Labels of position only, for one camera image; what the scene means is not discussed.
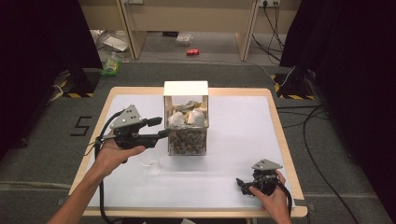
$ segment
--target green object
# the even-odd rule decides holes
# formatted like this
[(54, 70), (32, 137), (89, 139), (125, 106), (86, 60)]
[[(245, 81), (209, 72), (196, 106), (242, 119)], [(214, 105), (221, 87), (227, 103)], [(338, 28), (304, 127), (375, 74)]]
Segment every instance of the green object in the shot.
[(114, 59), (107, 59), (103, 70), (100, 72), (101, 76), (114, 77), (119, 72), (120, 62)]

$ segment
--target wooden table edge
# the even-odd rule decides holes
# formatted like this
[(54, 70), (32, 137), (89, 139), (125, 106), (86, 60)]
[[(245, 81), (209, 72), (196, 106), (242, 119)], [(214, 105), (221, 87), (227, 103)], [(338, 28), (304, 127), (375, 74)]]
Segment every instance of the wooden table edge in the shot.
[[(111, 105), (111, 102), (114, 99), (114, 96), (119, 94), (142, 94), (142, 95), (163, 95), (163, 87), (114, 87), (111, 89), (105, 105), (103, 107), (102, 113), (99, 117), (99, 120), (96, 123), (95, 129), (92, 133), (92, 137), (90, 140), (94, 142), (95, 137), (99, 135), (101, 132), (102, 126), (105, 123), (105, 118), (107, 115), (107, 111)], [(280, 119), (276, 111), (276, 106), (274, 102), (274, 98), (272, 93), (268, 89), (256, 89), (256, 88), (209, 88), (209, 96), (210, 95), (235, 95), (235, 96), (266, 96), (268, 99), (268, 104), (270, 106), (270, 113), (274, 124), (274, 129), (276, 132), (276, 138), (279, 143), (279, 147), (281, 150), (281, 154), (285, 163), (284, 169), (288, 174), (288, 180), (291, 185), (291, 194), (293, 199), (304, 200), (304, 195), (301, 190), (300, 182), (298, 180), (294, 164), (292, 162), (292, 158), (290, 155), (289, 147), (286, 141), (285, 134), (283, 133), (282, 126), (280, 124)], [(91, 150), (91, 146), (88, 146), (86, 149), (86, 153)], [(81, 164), (78, 168), (78, 172), (76, 174), (76, 178), (73, 181), (72, 187), (69, 191), (69, 195), (76, 188), (78, 183), (82, 180), (86, 173), (86, 169), (88, 163), (90, 161), (93, 150), (87, 155), (84, 156)], [(119, 210), (113, 211), (109, 209), (106, 211), (106, 214), (109, 216), (120, 216), (120, 217), (143, 217), (147, 214), (148, 217), (268, 217), (268, 214), (263, 211), (221, 211), (221, 210), (184, 210), (184, 211), (168, 211), (166, 209), (158, 209), (156, 211), (149, 210), (144, 211), (140, 209), (136, 210)], [(295, 206), (292, 209), (291, 217), (305, 217), (307, 214), (306, 206)], [(84, 216), (100, 216), (100, 212), (98, 210), (92, 211), (87, 209), (84, 212)]]

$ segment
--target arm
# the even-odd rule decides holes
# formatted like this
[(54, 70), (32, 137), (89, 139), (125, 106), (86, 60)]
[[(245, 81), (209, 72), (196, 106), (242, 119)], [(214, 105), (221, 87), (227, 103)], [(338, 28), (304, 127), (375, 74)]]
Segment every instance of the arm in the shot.
[[(285, 184), (285, 177), (279, 172), (276, 171), (279, 176), (280, 182)], [(287, 198), (285, 192), (282, 191), (279, 187), (276, 187), (274, 193), (270, 196), (264, 195), (259, 189), (250, 187), (250, 192), (252, 192), (257, 198), (262, 201), (262, 210), (266, 210), (271, 218), (277, 224), (290, 224), (291, 219), (287, 207)]]
[(122, 150), (117, 147), (113, 139), (106, 140), (90, 170), (48, 224), (78, 223), (102, 180), (123, 161), (144, 150), (144, 147)]

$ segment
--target electrical outlet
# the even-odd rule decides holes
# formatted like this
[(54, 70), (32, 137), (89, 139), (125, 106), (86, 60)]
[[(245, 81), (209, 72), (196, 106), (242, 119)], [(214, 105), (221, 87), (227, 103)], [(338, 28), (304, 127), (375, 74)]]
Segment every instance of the electrical outlet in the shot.
[(260, 0), (259, 7), (264, 7), (264, 1), (267, 2), (267, 7), (279, 7), (280, 5), (280, 0)]

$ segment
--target hand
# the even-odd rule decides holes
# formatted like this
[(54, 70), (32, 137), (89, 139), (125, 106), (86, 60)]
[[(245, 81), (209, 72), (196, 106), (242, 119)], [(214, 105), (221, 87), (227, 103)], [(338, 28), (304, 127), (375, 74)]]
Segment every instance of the hand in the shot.
[(145, 147), (134, 147), (131, 149), (121, 149), (114, 139), (108, 139), (102, 144), (98, 156), (92, 166), (99, 176), (105, 178), (110, 175), (123, 161), (129, 157), (138, 155), (145, 151)]
[[(285, 184), (285, 177), (278, 170), (276, 170), (276, 173), (280, 182)], [(266, 196), (254, 187), (250, 187), (249, 190), (262, 201), (262, 210), (266, 210), (276, 223), (291, 223), (286, 194), (280, 187), (276, 187), (274, 193), (270, 196)]]

